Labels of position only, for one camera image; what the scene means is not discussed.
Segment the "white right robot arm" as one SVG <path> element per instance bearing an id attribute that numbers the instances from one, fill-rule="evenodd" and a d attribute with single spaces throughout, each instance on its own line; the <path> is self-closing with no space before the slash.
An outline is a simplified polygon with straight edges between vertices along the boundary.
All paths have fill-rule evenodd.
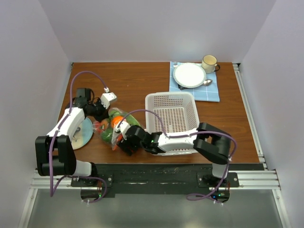
<path id="1" fill-rule="evenodd" d="M 138 125 L 123 121 L 114 128 L 118 133 L 116 145 L 132 155 L 142 148 L 157 155 L 174 150 L 193 149 L 212 162 L 212 182 L 221 187 L 228 182 L 228 163 L 232 136 L 210 124 L 200 123 L 197 128 L 177 133 L 148 133 Z"/>

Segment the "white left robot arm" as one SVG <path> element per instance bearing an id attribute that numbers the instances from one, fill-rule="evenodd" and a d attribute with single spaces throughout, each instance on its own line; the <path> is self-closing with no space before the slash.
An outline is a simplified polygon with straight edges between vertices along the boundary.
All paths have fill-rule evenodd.
<path id="1" fill-rule="evenodd" d="M 94 172 L 93 164 L 76 159 L 71 140 L 78 126 L 88 116 L 96 121 L 109 117 L 108 110 L 111 102 L 117 96 L 108 89 L 96 101 L 91 98 L 89 88 L 77 89 L 76 97 L 72 98 L 63 117 L 57 125 L 45 136 L 35 140 L 37 170 L 41 176 L 79 176 L 87 186 L 94 186 L 98 182 L 98 174 Z"/>

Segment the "clear orange zip top bag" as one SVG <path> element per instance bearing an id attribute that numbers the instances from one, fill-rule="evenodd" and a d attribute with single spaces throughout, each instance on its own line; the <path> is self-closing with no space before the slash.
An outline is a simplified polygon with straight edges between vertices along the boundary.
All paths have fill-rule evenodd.
<path id="1" fill-rule="evenodd" d="M 108 111 L 108 118 L 105 118 L 101 122 L 93 122 L 93 132 L 105 143 L 111 145 L 112 150 L 118 148 L 117 143 L 123 137 L 114 131 L 115 127 L 127 115 L 127 112 L 119 108 L 110 108 Z"/>

